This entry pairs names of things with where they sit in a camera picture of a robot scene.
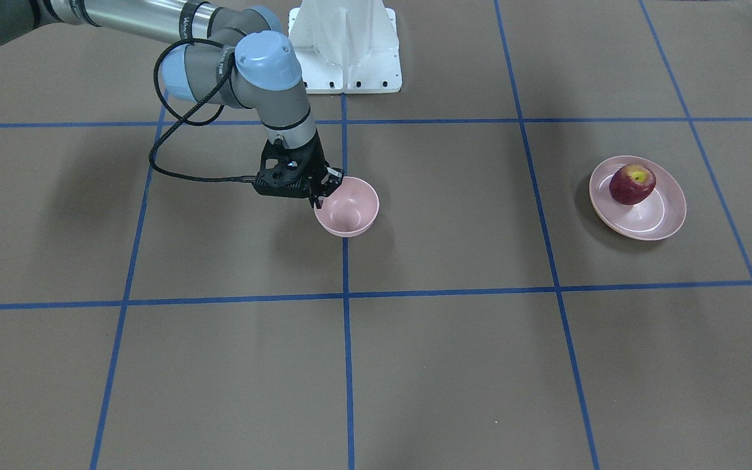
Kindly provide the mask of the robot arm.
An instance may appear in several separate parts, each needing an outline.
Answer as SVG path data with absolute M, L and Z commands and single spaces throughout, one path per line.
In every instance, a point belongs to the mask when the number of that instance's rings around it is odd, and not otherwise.
M 222 8 L 209 1 L 0 1 L 0 46 L 51 24 L 90 25 L 164 42 L 154 65 L 156 95 L 175 123 L 150 149 L 153 172 L 187 181 L 222 182 L 158 166 L 165 140 L 207 104 L 256 111 L 268 139 L 254 175 L 227 176 L 264 196 L 304 198 L 320 209 L 343 183 L 325 160 L 302 67 L 274 12 Z

